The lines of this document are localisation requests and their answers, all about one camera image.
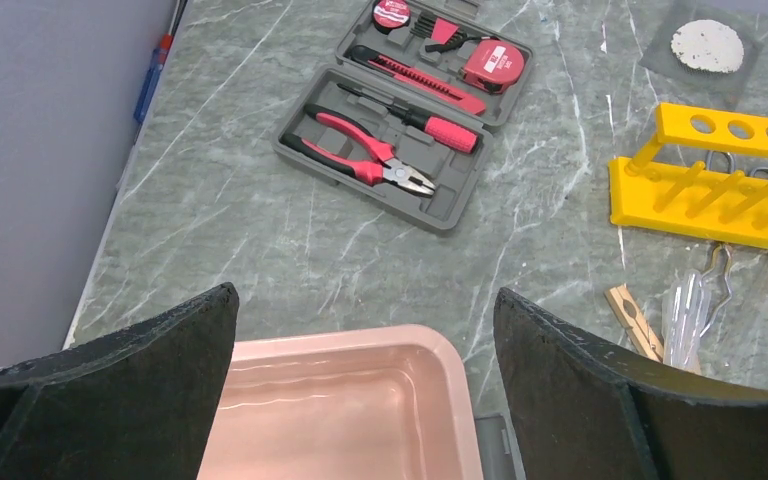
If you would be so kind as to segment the pink plastic bin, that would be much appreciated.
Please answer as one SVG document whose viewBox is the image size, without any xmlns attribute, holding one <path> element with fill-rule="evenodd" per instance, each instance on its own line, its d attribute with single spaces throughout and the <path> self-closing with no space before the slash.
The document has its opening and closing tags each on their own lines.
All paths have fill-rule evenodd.
<svg viewBox="0 0 768 480">
<path fill-rule="evenodd" d="M 419 325 L 234 342 L 194 479 L 478 479 L 463 366 Z"/>
</svg>

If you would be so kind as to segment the wooden test tube clamp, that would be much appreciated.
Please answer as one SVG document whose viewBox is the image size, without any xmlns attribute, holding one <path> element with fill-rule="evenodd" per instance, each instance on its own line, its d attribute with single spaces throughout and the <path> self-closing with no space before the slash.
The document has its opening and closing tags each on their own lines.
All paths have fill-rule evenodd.
<svg viewBox="0 0 768 480">
<path fill-rule="evenodd" d="M 605 297 L 637 352 L 650 360 L 663 363 L 663 335 L 661 333 L 658 336 L 647 321 L 628 287 L 620 285 L 609 288 L 605 291 Z"/>
</svg>

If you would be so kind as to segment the bag of plastic pipettes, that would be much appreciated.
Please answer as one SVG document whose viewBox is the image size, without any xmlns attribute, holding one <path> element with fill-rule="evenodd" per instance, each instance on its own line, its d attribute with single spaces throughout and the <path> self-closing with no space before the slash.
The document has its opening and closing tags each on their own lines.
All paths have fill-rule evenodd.
<svg viewBox="0 0 768 480">
<path fill-rule="evenodd" d="M 688 269 L 662 298 L 663 363 L 700 374 L 698 350 L 709 313 L 711 292 L 703 275 Z"/>
</svg>

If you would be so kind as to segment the metal wire tube holder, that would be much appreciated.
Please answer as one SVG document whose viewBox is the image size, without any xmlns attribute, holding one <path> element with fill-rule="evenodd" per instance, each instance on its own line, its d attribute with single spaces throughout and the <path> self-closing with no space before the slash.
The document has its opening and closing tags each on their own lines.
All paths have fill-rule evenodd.
<svg viewBox="0 0 768 480">
<path fill-rule="evenodd" d="M 731 245 L 719 242 L 717 243 L 709 257 L 709 263 L 706 270 L 702 273 L 704 280 L 709 280 L 713 288 L 711 293 L 711 311 L 708 314 L 706 323 L 701 331 L 705 336 L 712 328 L 724 308 L 733 297 L 733 288 L 731 285 L 731 270 L 733 267 L 733 248 Z"/>
</svg>

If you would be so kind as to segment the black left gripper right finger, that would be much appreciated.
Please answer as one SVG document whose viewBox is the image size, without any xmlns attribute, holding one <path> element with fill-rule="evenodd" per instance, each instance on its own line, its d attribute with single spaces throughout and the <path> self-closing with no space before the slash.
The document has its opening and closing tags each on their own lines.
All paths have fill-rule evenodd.
<svg viewBox="0 0 768 480">
<path fill-rule="evenodd" d="M 627 350 L 503 288 L 494 341 L 529 479 L 768 479 L 768 390 Z"/>
</svg>

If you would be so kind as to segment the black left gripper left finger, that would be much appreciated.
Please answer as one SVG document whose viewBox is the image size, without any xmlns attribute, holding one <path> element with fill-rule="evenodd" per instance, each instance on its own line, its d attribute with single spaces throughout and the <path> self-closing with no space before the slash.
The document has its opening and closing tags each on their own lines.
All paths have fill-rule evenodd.
<svg viewBox="0 0 768 480">
<path fill-rule="evenodd" d="M 0 479 L 194 479 L 229 370 L 239 296 L 0 368 Z"/>
</svg>

